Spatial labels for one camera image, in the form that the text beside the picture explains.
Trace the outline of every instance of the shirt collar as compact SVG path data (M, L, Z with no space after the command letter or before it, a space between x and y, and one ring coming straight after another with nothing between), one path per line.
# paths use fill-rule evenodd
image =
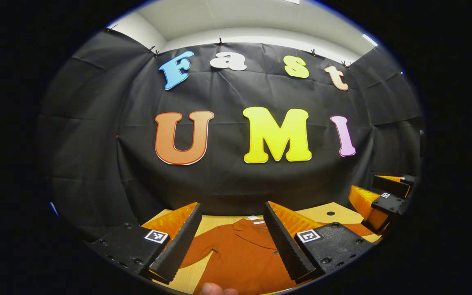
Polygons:
M241 219L232 225L234 234L260 247L277 250L266 224L254 224L254 220Z

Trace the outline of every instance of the black fabric backdrop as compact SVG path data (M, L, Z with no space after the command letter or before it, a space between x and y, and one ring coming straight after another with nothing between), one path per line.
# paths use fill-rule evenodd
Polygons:
M110 227L146 222L162 209L200 202L212 215L260 215L266 200L298 210L336 202L352 208L351 185L368 187L375 174L417 175L420 129L416 94L382 48L346 68L301 50L258 43L196 45L154 58L126 35L100 32L67 61L43 101L38 144L45 179L60 215L99 237ZM169 91L159 67L191 50L187 80ZM245 71L215 69L218 52L245 56ZM309 77L289 76L283 57L305 60ZM335 66L349 90L324 72ZM249 120L264 107L279 125L289 109L309 113L305 162L247 164ZM155 116L180 112L175 147L191 146L190 112L211 111L204 157L189 166L160 160ZM345 116L356 154L341 157L331 116Z

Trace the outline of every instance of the ceiling light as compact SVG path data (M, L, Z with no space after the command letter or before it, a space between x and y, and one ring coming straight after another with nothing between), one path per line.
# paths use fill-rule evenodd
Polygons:
M363 38L367 39L367 41L371 42L372 45L378 46L378 43L374 42L373 39L369 38L366 34L362 35Z
M298 5L300 4L300 0L283 0L283 1L291 2Z

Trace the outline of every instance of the fingertip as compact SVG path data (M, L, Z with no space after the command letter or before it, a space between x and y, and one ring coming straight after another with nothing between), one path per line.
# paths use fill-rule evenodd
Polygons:
M201 295L223 295L221 287L213 283L205 283L202 288Z
M236 289L225 289L223 295L239 295L239 292Z

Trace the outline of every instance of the blue letter f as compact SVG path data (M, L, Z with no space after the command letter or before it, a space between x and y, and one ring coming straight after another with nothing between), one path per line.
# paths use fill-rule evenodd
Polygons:
M167 84L165 84L165 90L170 90L172 87L180 84L183 82L189 74L182 73L180 69L188 70L191 67L191 62L189 62L186 57L191 57L194 55L194 52L187 51L183 52L182 54L172 58L161 67L159 70L163 70L165 73L165 78L167 78Z

